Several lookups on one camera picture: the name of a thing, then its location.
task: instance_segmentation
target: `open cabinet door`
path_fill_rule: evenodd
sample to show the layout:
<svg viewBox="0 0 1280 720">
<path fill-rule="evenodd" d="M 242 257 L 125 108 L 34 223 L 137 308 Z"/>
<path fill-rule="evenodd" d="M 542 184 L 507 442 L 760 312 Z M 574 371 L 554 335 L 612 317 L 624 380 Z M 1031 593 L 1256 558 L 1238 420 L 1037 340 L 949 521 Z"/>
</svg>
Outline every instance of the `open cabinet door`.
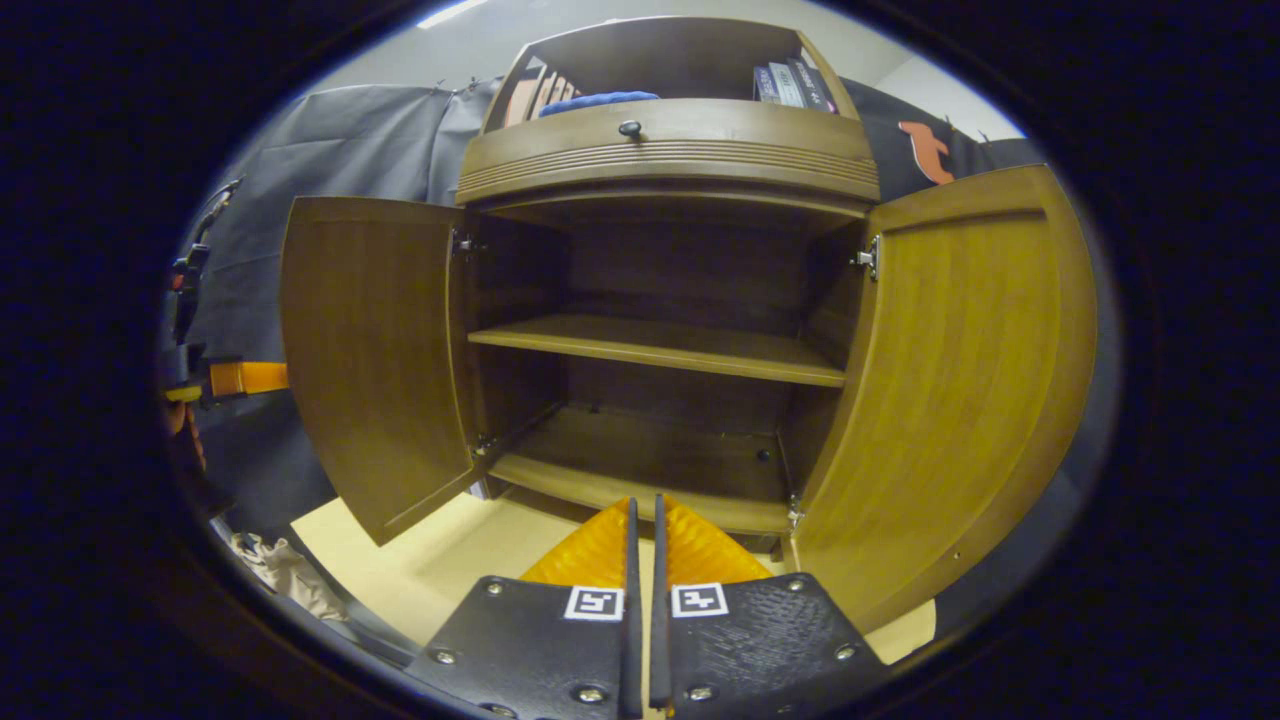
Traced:
<svg viewBox="0 0 1280 720">
<path fill-rule="evenodd" d="M 1046 167 L 881 205 L 868 236 L 874 279 L 790 548 L 863 633 L 955 582 L 1036 502 L 1097 336 L 1089 254 Z"/>
<path fill-rule="evenodd" d="M 316 455 L 383 544 L 474 482 L 453 228 L 462 210 L 293 202 L 280 268 L 289 384 Z"/>
</svg>

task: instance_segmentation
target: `orange logo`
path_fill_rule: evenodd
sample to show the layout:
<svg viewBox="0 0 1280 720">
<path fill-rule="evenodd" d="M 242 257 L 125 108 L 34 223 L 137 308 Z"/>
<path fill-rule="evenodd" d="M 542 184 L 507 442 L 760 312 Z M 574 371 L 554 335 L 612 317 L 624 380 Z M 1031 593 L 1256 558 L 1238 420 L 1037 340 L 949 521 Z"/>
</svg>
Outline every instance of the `orange logo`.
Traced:
<svg viewBox="0 0 1280 720">
<path fill-rule="evenodd" d="M 942 155 L 951 155 L 947 145 L 933 137 L 933 131 L 924 123 L 897 123 L 897 129 L 911 136 L 911 150 L 915 152 L 915 167 L 920 168 L 924 177 L 936 184 L 947 184 L 956 179 L 955 176 L 942 169 Z"/>
</svg>

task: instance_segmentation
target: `blue cloth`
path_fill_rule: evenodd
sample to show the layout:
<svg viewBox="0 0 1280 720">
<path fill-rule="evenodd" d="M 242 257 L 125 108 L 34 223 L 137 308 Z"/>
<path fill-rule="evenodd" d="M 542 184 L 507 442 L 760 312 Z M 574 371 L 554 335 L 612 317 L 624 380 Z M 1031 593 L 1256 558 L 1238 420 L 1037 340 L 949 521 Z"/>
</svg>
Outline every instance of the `blue cloth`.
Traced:
<svg viewBox="0 0 1280 720">
<path fill-rule="evenodd" d="M 545 118 L 547 115 L 554 115 L 556 113 L 564 113 L 568 110 L 577 110 L 579 108 L 594 108 L 596 105 L 611 105 L 613 102 L 631 102 L 635 100 L 660 100 L 657 95 L 652 92 L 600 92 L 598 95 L 584 95 L 581 97 L 575 97 L 572 100 L 561 100 L 559 102 L 552 102 L 543 108 L 538 113 L 539 118 Z"/>
</svg>

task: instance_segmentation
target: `floor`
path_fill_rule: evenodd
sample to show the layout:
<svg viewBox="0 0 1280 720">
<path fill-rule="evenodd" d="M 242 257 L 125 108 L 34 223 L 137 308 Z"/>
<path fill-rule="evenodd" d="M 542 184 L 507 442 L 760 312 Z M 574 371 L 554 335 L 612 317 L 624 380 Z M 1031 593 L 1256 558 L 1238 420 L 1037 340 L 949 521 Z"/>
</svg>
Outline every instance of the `floor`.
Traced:
<svg viewBox="0 0 1280 720">
<path fill-rule="evenodd" d="M 342 498 L 293 521 L 316 560 L 370 611 L 419 644 L 426 644 L 481 575 L 520 577 L 593 515 L 593 510 L 512 487 L 498 500 L 462 493 L 378 547 Z M 776 574 L 786 569 L 756 556 Z M 653 541 L 640 541 L 643 597 L 653 591 Z M 867 635 L 884 662 L 895 662 L 933 638 L 933 602 Z M 649 615 L 644 614 L 645 637 Z M 645 642 L 644 667 L 649 666 Z M 645 678 L 648 696 L 648 676 Z M 653 711 L 653 719 L 662 714 Z"/>
</svg>

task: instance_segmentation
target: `metal hinge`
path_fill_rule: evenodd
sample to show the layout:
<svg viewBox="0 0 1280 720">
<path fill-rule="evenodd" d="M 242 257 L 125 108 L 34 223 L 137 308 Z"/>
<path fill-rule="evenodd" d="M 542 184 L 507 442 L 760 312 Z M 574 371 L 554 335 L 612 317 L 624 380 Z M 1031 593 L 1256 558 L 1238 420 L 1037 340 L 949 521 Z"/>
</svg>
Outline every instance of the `metal hinge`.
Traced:
<svg viewBox="0 0 1280 720">
<path fill-rule="evenodd" d="M 790 501 L 787 502 L 787 521 L 790 523 L 790 525 L 787 527 L 787 534 L 794 534 L 796 532 L 796 527 L 800 524 L 800 520 L 803 519 L 804 519 L 804 511 L 800 510 L 800 496 L 792 495 Z"/>
<path fill-rule="evenodd" d="M 471 233 L 462 234 L 458 228 L 449 228 L 449 240 L 453 242 L 454 252 L 471 252 L 479 250 Z"/>
<path fill-rule="evenodd" d="M 489 448 L 498 445 L 498 438 L 480 433 L 476 436 L 476 447 L 471 450 L 472 457 L 483 457 L 489 454 Z"/>
<path fill-rule="evenodd" d="M 849 260 L 850 265 L 867 265 L 868 268 L 870 268 L 872 279 L 876 279 L 876 275 L 878 274 L 879 270 L 879 268 L 877 266 L 879 264 L 879 237 L 881 236 L 878 234 L 873 237 L 870 247 L 868 247 L 865 251 L 859 250 L 858 254 Z"/>
</svg>

